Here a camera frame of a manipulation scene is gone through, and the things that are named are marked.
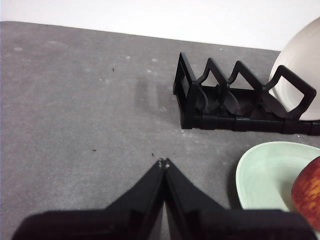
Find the green plate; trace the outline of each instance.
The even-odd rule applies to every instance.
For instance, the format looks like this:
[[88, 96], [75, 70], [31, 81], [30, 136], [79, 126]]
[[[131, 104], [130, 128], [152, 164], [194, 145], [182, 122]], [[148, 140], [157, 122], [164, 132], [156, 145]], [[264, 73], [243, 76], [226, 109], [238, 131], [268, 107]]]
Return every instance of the green plate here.
[[305, 144], [273, 141], [250, 148], [240, 159], [236, 189], [244, 209], [296, 211], [291, 189], [302, 169], [320, 156], [320, 149]]

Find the plate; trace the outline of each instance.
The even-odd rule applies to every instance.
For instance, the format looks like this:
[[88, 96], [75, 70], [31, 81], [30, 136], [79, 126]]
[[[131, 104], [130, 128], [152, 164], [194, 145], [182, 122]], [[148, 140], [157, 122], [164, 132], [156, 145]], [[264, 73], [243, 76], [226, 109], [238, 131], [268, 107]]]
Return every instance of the plate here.
[[[300, 120], [320, 120], [320, 17], [298, 32], [276, 59], [269, 80], [279, 65], [284, 65], [317, 90], [313, 102]], [[270, 91], [286, 108], [294, 109], [303, 94], [283, 77]]]
[[[235, 174], [242, 208], [296, 211], [292, 186], [302, 169], [318, 156], [317, 147], [287, 141], [250, 148], [241, 157]], [[316, 235], [320, 240], [320, 232], [316, 231]]]

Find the apple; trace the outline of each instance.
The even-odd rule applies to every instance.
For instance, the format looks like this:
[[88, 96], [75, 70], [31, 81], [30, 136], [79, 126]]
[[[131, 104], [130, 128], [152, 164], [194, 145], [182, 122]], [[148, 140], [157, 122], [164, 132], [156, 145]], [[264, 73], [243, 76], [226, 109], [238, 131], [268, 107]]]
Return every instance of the apple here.
[[291, 197], [298, 212], [320, 230], [320, 156], [300, 172], [293, 183]]

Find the gray countertop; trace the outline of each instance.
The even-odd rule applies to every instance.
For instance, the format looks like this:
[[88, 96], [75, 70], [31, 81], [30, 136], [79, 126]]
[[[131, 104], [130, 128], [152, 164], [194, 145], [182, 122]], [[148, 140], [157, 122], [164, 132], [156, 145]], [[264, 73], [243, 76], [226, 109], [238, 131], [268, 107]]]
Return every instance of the gray countertop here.
[[[241, 60], [263, 81], [279, 54], [1, 23], [1, 239], [30, 214], [105, 208], [165, 157], [221, 205], [239, 208], [235, 167], [246, 150], [270, 141], [320, 147], [307, 135], [181, 130], [172, 94], [180, 52], [197, 77], [213, 57], [226, 76]], [[160, 238], [168, 234], [163, 220]]]

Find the dish rack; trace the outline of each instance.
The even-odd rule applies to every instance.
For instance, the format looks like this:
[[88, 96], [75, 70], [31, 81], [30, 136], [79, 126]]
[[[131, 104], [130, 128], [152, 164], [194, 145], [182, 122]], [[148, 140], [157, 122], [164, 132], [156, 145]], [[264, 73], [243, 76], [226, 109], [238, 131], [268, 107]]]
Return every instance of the dish rack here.
[[[217, 85], [202, 85], [210, 72], [216, 78]], [[238, 74], [253, 89], [232, 88]], [[269, 93], [281, 77], [303, 94], [301, 102], [291, 111], [287, 111]], [[316, 97], [317, 91], [283, 65], [277, 68], [271, 81], [263, 84], [241, 61], [235, 63], [230, 77], [226, 78], [215, 61], [209, 58], [202, 76], [196, 79], [186, 54], [181, 52], [173, 94], [180, 108], [182, 129], [320, 135], [320, 120], [299, 120]]]

